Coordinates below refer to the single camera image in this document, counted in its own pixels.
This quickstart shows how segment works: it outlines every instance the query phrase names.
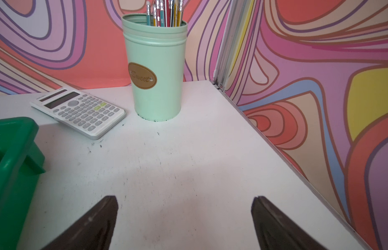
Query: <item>psychedelic wallpaper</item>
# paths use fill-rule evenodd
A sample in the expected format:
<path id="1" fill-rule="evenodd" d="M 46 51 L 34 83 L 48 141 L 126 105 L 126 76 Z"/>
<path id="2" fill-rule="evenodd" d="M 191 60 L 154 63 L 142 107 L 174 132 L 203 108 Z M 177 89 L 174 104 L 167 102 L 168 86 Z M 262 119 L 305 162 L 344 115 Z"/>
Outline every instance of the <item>psychedelic wallpaper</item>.
<path id="1" fill-rule="evenodd" d="M 120 17 L 145 0 L 0 0 L 0 95 L 130 84 Z M 210 79 L 230 0 L 185 0 L 185 80 Z"/>
<path id="2" fill-rule="evenodd" d="M 388 250 L 388 0 L 251 0 L 226 94 Z"/>

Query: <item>gold oval label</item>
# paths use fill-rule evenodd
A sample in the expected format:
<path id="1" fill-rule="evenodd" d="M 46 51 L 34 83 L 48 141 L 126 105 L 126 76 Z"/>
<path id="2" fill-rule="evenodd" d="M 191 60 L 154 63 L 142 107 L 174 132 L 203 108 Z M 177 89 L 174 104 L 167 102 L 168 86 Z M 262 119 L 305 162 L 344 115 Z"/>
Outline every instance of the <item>gold oval label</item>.
<path id="1" fill-rule="evenodd" d="M 156 75 L 149 68 L 131 62 L 128 69 L 130 79 L 137 87 L 147 90 L 155 86 Z"/>

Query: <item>calculator button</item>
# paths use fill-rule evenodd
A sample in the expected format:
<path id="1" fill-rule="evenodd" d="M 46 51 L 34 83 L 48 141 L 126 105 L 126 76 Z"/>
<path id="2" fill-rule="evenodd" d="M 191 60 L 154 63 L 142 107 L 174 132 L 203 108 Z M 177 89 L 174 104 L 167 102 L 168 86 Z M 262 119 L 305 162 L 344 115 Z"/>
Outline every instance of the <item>calculator button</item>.
<path id="1" fill-rule="evenodd" d="M 74 106 L 76 106 L 77 104 L 79 104 L 79 101 L 76 101 L 76 100 L 73 100 L 73 101 L 68 102 L 68 106 L 69 106 L 69 107 L 74 107 Z"/>

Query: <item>calculator display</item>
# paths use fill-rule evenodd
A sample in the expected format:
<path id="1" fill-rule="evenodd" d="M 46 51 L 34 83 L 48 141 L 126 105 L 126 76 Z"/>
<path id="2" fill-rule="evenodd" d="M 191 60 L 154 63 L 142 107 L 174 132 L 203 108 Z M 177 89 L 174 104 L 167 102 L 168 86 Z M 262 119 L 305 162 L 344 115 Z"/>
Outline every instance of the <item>calculator display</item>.
<path id="1" fill-rule="evenodd" d="M 66 102 L 66 101 L 70 100 L 71 98 L 76 97 L 78 95 L 80 95 L 80 94 L 76 93 L 76 92 L 68 93 L 67 95 L 65 95 L 59 99 L 56 99 L 55 101 L 52 101 L 44 106 L 52 109 L 52 108 L 58 106 L 59 104 L 62 104 L 62 103 Z"/>

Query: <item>green plastic tray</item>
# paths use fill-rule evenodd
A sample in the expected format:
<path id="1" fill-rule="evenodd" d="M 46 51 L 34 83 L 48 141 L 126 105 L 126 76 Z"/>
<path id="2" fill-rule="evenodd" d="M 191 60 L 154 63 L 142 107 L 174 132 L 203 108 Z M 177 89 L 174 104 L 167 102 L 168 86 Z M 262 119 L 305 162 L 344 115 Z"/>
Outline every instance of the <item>green plastic tray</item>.
<path id="1" fill-rule="evenodd" d="M 44 155 L 34 143 L 33 119 L 0 120 L 0 250 L 16 249 Z"/>

